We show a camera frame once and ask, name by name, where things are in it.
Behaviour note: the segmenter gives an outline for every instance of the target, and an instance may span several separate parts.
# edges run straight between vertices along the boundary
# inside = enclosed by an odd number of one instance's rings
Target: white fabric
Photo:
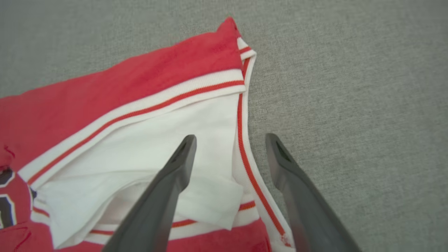
[[[241,198],[240,204],[248,203],[254,201],[254,197],[251,194],[244,194]],[[234,220],[233,220],[233,227],[239,227],[248,225],[260,218],[257,208],[249,208],[244,209],[241,211],[238,211]],[[183,216],[178,215],[177,213],[174,215],[173,223],[174,222],[181,222],[184,220],[187,220],[188,218],[185,218]],[[98,233],[90,233],[85,238],[86,241],[93,242],[93,243],[99,243],[99,244],[105,244],[108,239],[110,238],[111,231],[115,231],[118,228],[118,224],[116,225],[107,225],[107,224],[101,224],[101,221],[95,227],[93,230],[101,230],[106,231],[107,234],[98,234]],[[223,228],[217,225],[204,223],[204,222],[197,222],[186,226],[176,227],[172,228],[169,235],[169,240],[174,239],[180,239],[180,238],[186,238],[186,237],[192,237],[196,235],[206,234],[209,232],[222,230]]]
[[[51,216],[54,247],[81,242],[96,223],[122,220],[189,134],[197,137],[197,151],[177,212],[230,229],[243,193],[232,178],[237,104],[238,94],[221,96],[123,126],[67,164],[38,193]]]
[[[249,46],[241,37],[237,39],[237,45],[240,50]]]

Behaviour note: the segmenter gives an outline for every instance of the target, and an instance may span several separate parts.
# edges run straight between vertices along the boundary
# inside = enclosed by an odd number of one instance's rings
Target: gray carpet
[[[258,52],[251,146],[277,133],[365,251],[448,249],[445,0],[0,3],[0,97],[103,70],[233,16]]]

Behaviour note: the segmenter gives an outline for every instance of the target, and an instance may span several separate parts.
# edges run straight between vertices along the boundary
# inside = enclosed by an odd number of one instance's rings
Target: printed number
[[[0,187],[6,187],[14,179],[11,169],[6,169],[0,174]],[[17,224],[14,202],[7,194],[0,194],[0,229]]]

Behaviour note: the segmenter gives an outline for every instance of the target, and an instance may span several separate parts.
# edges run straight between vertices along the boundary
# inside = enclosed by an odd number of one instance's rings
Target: basketball jersey
[[[255,56],[228,18],[215,33],[0,99],[0,120],[8,122],[0,125],[7,146],[0,166],[37,192],[30,203],[28,190],[25,236],[45,236],[43,249],[99,251],[194,134],[191,179],[179,195],[168,251],[294,251],[250,151]],[[17,241],[11,247],[34,240]]]

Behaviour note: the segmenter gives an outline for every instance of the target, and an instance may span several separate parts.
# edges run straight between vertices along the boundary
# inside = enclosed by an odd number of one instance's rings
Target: red stripe
[[[248,52],[248,51],[250,51],[250,50],[252,50],[252,48],[250,48],[250,47],[244,47],[243,49],[240,50],[240,54],[245,53],[245,52]]]
[[[197,223],[197,221],[194,221],[194,220],[184,220],[184,221],[181,221],[181,222],[173,222],[171,227],[175,228],[175,227],[187,226],[187,225],[194,224],[194,223]]]
[[[238,211],[244,211],[244,210],[251,209],[254,207],[255,207],[255,201],[251,201],[248,203],[241,204]],[[180,222],[173,222],[171,227],[176,228],[176,227],[188,226],[188,225],[191,225],[194,223],[197,223],[197,221],[184,220],[184,221],[180,221]],[[92,234],[100,234],[100,235],[112,235],[113,232],[114,231],[103,231],[103,230],[92,230],[91,231]]]
[[[241,70],[241,73],[243,74],[243,78],[246,78],[246,71],[247,71],[247,68],[249,67],[249,61],[250,61],[250,59],[244,60],[243,69]]]
[[[210,92],[210,91],[214,91],[214,90],[218,90],[221,88],[226,88],[226,87],[232,87],[232,86],[238,86],[238,85],[244,85],[244,81],[230,81],[230,82],[224,82],[221,84],[217,84],[214,86],[209,86],[209,87],[203,87],[203,88],[198,88],[196,90],[187,92],[185,94],[181,94],[178,96],[175,96],[163,103],[157,104],[155,106],[146,108],[146,109],[141,109],[138,111],[134,111],[134,112],[130,112],[126,115],[122,115],[120,117],[117,117],[113,120],[108,121],[106,124],[104,124],[103,126],[101,126],[99,129],[97,129],[94,133],[92,133],[90,136],[88,136],[87,138],[85,138],[83,141],[77,143],[75,146],[71,147],[69,150],[67,150],[66,152],[64,152],[62,155],[60,155],[59,157],[57,157],[55,160],[53,160],[51,163],[49,163],[48,165],[46,165],[44,168],[42,168],[39,172],[37,172],[36,174],[34,174],[29,180],[28,180],[28,184],[32,184],[34,183],[40,176],[42,176],[42,174],[44,174],[45,172],[47,172],[49,169],[51,169],[55,164],[57,164],[59,161],[61,161],[62,159],[64,159],[65,157],[67,157],[68,155],[70,155],[72,152],[74,152],[75,150],[77,150],[78,148],[80,148],[82,145],[86,144],[87,142],[89,142],[90,140],[92,140],[95,136],[97,136],[99,133],[101,133],[103,130],[105,130],[106,128],[108,128],[110,125],[119,122],[121,120],[130,118],[130,117],[134,117],[134,116],[138,116],[138,115],[142,115],[142,114],[146,114],[161,108],[164,108],[166,106],[169,106],[175,102],[178,102],[180,100],[186,99],[188,97],[191,96],[195,96],[198,94],[202,94],[202,93],[206,93],[206,92]]]
[[[244,71],[243,71],[243,77],[246,78],[246,70],[247,65],[249,64],[250,59],[245,60],[244,62]],[[241,158],[243,160],[244,168],[246,169],[247,176],[249,177],[250,182],[252,183],[252,186],[254,187],[255,191],[257,192],[258,197],[260,198],[261,202],[263,203],[264,208],[266,209],[267,213],[269,214],[269,217],[271,218],[272,222],[274,223],[276,229],[280,233],[281,236],[285,234],[285,231],[283,227],[281,226],[279,220],[277,219],[277,216],[274,214],[274,211],[272,210],[271,206],[269,205],[268,201],[266,200],[263,192],[261,191],[260,186],[257,183],[257,180],[255,179],[254,174],[252,173],[252,169],[250,168],[249,159],[247,158],[246,151],[244,149],[243,144],[243,118],[242,118],[242,110],[243,110],[243,94],[240,94],[240,99],[238,100],[238,115],[237,115],[237,127],[238,127],[238,146],[240,149]]]
[[[113,235],[114,231],[105,231],[105,230],[96,230],[93,229],[90,231],[91,234],[99,234],[99,235]]]
[[[33,207],[33,211],[35,211],[36,213],[43,214],[43,215],[47,216],[48,218],[50,217],[50,215],[47,212],[45,212],[44,210],[42,210],[42,209]]]
[[[251,201],[251,202],[242,204],[240,206],[240,209],[238,209],[238,211],[243,211],[243,210],[247,210],[247,209],[254,208],[254,207],[255,207],[255,201]]]

